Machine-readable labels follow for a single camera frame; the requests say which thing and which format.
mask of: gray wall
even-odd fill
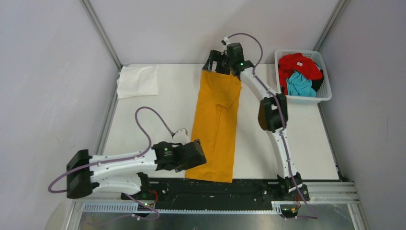
[[[322,104],[339,165],[374,230],[406,229],[406,1],[351,1],[325,43]]]
[[[66,200],[47,186],[94,150],[117,70],[78,0],[0,4],[0,229],[44,229]]]
[[[264,47],[262,63],[277,48],[313,49],[338,0],[92,0],[123,64],[205,63],[211,49],[237,32]],[[251,38],[234,37],[252,62]]]

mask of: orange pants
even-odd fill
[[[202,71],[192,140],[200,139],[207,163],[186,171],[186,178],[233,180],[241,82],[233,75]]]

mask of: cable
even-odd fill
[[[139,107],[139,108],[135,111],[135,122],[137,123],[137,126],[140,128],[140,130],[145,134],[145,136],[146,136],[147,139],[148,139],[148,147],[147,147],[147,149],[145,149],[143,152],[141,152],[140,154],[135,155],[135,156],[124,157],[124,158],[118,158],[118,159],[112,159],[112,160],[104,160],[104,161],[99,161],[99,162],[94,162],[94,163],[89,163],[89,164],[85,164],[85,165],[79,166],[79,167],[77,167],[77,168],[71,169],[71,170],[69,170],[69,171],[67,171],[67,172],[65,172],[65,173],[63,173],[63,174],[61,174],[61,175],[60,175],[59,177],[57,177],[56,179],[54,179],[54,180],[49,184],[49,186],[48,186],[48,191],[49,191],[50,193],[53,193],[53,194],[55,194],[55,193],[64,193],[64,192],[67,192],[67,189],[53,190],[52,187],[53,187],[58,181],[60,181],[62,178],[66,177],[67,175],[69,175],[69,174],[71,174],[71,173],[74,173],[74,172],[76,172],[76,171],[79,171],[79,170],[81,170],[81,169],[85,169],[85,168],[88,168],[88,167],[91,167],[91,166],[94,166],[94,165],[98,165],[99,163],[101,163],[101,164],[106,164],[106,163],[114,163],[114,162],[120,162],[120,161],[133,160],[134,157],[142,157],[144,154],[146,154],[146,153],[149,151],[149,149],[152,147],[152,140],[151,140],[151,137],[150,137],[150,136],[148,135],[148,133],[144,130],[144,128],[142,128],[141,124],[140,124],[139,121],[138,121],[138,112],[141,111],[142,109],[148,109],[148,110],[151,110],[152,112],[154,112],[154,113],[159,117],[159,119],[161,120],[161,122],[164,124],[165,128],[168,130],[168,132],[171,134],[171,136],[173,136],[173,135],[175,134],[174,132],[172,132],[172,130],[171,130],[171,129],[169,128],[169,126],[166,124],[166,122],[164,121],[164,119],[161,117],[161,115],[160,115],[156,110],[154,110],[153,108],[148,107],[148,106]],[[156,195],[156,199],[155,199],[155,202],[154,202],[154,204],[155,204],[155,203],[158,201],[158,194],[157,194],[157,192],[156,192],[155,190],[153,190],[153,192],[154,192],[155,195]],[[141,205],[141,206],[144,206],[144,207],[150,209],[151,211],[153,211],[153,212],[155,212],[155,213],[157,214],[157,216],[154,217],[154,218],[145,218],[145,217],[140,217],[140,216],[138,216],[137,219],[155,220],[155,219],[158,219],[158,218],[159,218],[160,214],[159,214],[159,212],[158,212],[157,210],[155,210],[155,209],[152,208],[152,207],[149,207],[149,206],[144,205],[143,203],[141,203],[141,202],[139,202],[138,200],[134,199],[134,198],[133,198],[132,196],[130,196],[129,194],[125,194],[125,195],[126,195],[128,198],[130,198],[132,201],[136,202],[137,204],[139,204],[139,205]],[[86,222],[87,224],[89,224],[89,225],[92,225],[92,226],[97,227],[97,226],[103,226],[103,225],[110,224],[110,223],[112,223],[112,222],[114,222],[114,221],[116,221],[116,220],[118,220],[118,219],[121,219],[121,218],[134,217],[134,216],[135,216],[135,214],[124,214],[124,215],[121,215],[121,216],[119,216],[119,217],[116,217],[116,218],[114,218],[114,219],[111,219],[111,220],[109,220],[109,221],[107,221],[107,222],[105,222],[105,223],[101,223],[101,224],[91,224],[91,223],[88,223],[87,221],[85,221],[85,222]]]
[[[277,104],[277,106],[278,106],[279,116],[281,117],[281,122],[282,122],[282,127],[283,127],[283,129],[279,132],[279,135],[280,135],[281,138],[282,138],[283,146],[284,146],[284,148],[285,148],[286,158],[287,158],[287,161],[288,161],[289,175],[290,175],[291,178],[292,178],[292,181],[293,181],[294,186],[296,187],[297,193],[299,194],[299,196],[300,196],[301,199],[303,200],[303,202],[304,202],[304,204],[306,205],[306,207],[307,207],[307,208],[310,210],[310,212],[314,215],[314,217],[311,217],[311,216],[298,216],[297,218],[318,219],[317,213],[310,207],[310,205],[307,203],[306,199],[303,197],[303,194],[300,192],[299,187],[297,186],[297,182],[296,182],[296,180],[294,179],[294,176],[293,176],[292,167],[291,167],[291,163],[290,163],[290,157],[289,157],[288,146],[287,146],[287,144],[286,144],[285,137],[283,136],[283,133],[282,133],[282,131],[284,131],[284,130],[286,129],[286,121],[285,121],[285,119],[284,119],[284,117],[283,117],[283,113],[282,113],[282,109],[281,109],[280,104],[279,104],[279,100],[276,98],[276,95],[273,94],[273,93],[269,90],[269,88],[261,81],[261,79],[259,79],[259,77],[258,77],[258,76],[256,75],[256,73],[255,73],[255,69],[256,69],[257,65],[259,64],[259,62],[261,61],[261,59],[262,59],[262,55],[263,55],[262,45],[261,45],[261,43],[258,41],[258,39],[256,39],[254,36],[252,36],[252,35],[250,35],[250,34],[247,34],[247,33],[236,33],[236,34],[232,34],[232,35],[230,35],[228,38],[231,38],[231,37],[236,36],[236,35],[245,35],[245,36],[248,36],[248,37],[254,39],[254,40],[258,43],[259,48],[261,49],[261,56],[260,56],[258,62],[254,65],[254,68],[252,69],[252,74],[254,75],[254,78],[255,78],[255,79],[262,85],[262,87],[267,91],[267,93],[268,93],[270,96],[274,97],[274,99],[275,99],[275,102],[276,102],[276,104]]]

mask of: laundry basket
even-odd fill
[[[328,80],[326,65],[324,64],[323,57],[317,51],[305,50],[305,49],[277,49],[275,51],[275,69],[276,69],[276,85],[278,92],[281,92],[281,85],[279,84],[279,71],[278,62],[283,56],[288,54],[302,53],[303,56],[312,59],[322,70],[324,81],[321,84],[320,89],[317,91],[316,97],[301,97],[287,95],[287,101],[297,104],[317,104],[321,101],[328,101],[331,99],[330,81]]]

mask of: white cloth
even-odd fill
[[[158,65],[124,66],[117,80],[118,99],[158,95]]]

